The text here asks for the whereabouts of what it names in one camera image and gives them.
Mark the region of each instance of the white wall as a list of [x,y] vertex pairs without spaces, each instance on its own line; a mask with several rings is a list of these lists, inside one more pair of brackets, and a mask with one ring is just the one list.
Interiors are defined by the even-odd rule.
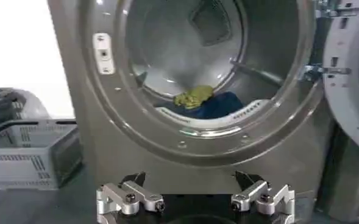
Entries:
[[0,87],[32,92],[53,118],[74,117],[45,0],[0,1]]

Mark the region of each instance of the floor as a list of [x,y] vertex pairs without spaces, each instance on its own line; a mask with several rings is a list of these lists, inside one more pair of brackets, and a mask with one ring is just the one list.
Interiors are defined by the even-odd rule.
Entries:
[[[95,188],[84,168],[59,191],[0,191],[0,224],[91,224],[95,213]],[[342,224],[322,214],[311,223]]]

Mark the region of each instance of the washing machine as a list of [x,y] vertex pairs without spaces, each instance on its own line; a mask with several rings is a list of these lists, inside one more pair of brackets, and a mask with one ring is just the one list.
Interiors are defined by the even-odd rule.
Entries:
[[[159,194],[233,194],[253,173],[293,187],[303,223],[334,120],[359,145],[359,0],[48,2],[97,186],[145,172]],[[164,106],[199,85],[242,107]]]

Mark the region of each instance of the laundry basket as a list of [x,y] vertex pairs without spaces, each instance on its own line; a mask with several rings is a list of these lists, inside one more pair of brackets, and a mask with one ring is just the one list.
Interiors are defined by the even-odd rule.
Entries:
[[0,125],[0,189],[58,189],[81,160],[75,121]]
[[12,89],[0,88],[0,124],[5,121],[20,119],[20,112],[25,103],[25,99]]

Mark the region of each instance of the open door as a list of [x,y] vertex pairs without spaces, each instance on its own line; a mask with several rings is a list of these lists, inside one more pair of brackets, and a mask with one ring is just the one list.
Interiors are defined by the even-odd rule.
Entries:
[[324,86],[335,119],[359,145],[359,0],[342,0],[324,49]]

